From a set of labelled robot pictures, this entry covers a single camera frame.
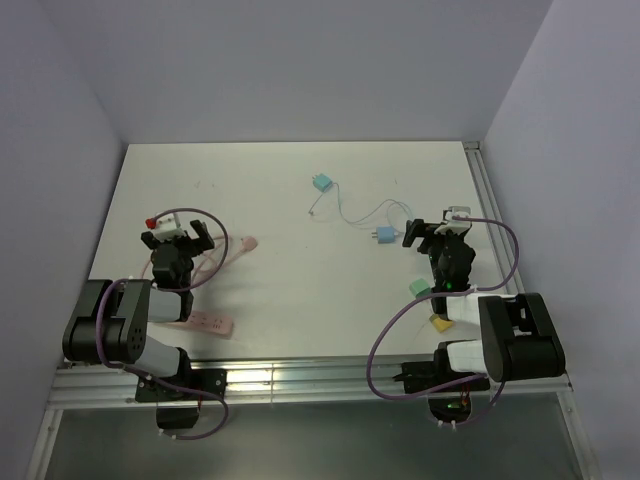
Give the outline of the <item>blue charger plug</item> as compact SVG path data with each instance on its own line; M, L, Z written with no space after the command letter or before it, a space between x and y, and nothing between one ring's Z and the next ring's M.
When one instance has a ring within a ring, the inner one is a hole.
M378 226L371 232L371 237L378 244L391 244L394 243L398 232L393 226Z

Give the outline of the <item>green charger plug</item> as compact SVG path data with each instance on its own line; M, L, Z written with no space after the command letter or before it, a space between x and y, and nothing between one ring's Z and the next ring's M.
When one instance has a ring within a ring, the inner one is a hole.
M409 291L415 299L419 299L431 294L431 286L424 278L418 278L410 283Z

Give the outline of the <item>yellow charger plug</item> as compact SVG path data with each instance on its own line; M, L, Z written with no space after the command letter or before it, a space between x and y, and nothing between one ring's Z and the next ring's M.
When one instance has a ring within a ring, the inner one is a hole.
M431 315L429 322L438 333L443 333L454 325L453 321L437 314Z

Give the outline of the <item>pink power strip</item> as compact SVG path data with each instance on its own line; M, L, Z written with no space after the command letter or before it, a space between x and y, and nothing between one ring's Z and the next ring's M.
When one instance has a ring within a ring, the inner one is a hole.
M228 338L232 335L234 323L230 317L224 315L192 311L185 321L162 323L161 326Z

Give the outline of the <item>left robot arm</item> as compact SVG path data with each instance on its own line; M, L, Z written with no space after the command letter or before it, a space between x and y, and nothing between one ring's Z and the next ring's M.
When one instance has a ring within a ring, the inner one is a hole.
M183 399L195 386L186 352L147 333L148 323L184 323L192 312L194 259L215 247L205 223L190 222L196 236L181 227L178 216L148 222L143 243L151 250L152 278L89 280L81 290L63 334L64 357L91 365L132 368L159 378L159 388Z

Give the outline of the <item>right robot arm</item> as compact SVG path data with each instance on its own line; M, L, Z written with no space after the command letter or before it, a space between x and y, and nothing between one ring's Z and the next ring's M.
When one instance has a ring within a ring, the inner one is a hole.
M406 223L402 246L421 241L434 285L419 293L429 300L436 320L479 328L477 340L442 342L433 354L435 383L452 390L467 375L503 383L560 377L566 357L550 313L538 293L503 295L470 283L476 253L465 241L471 224L458 217L439 223Z

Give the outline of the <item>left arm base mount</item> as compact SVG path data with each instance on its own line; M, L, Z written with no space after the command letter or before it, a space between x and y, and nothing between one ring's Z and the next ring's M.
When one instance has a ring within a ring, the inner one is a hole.
M227 385L224 369L196 369L187 380L186 388L204 391L223 399ZM156 406L156 425L169 433L182 434L198 422L205 397L198 393L176 391L154 381L140 380L135 402Z

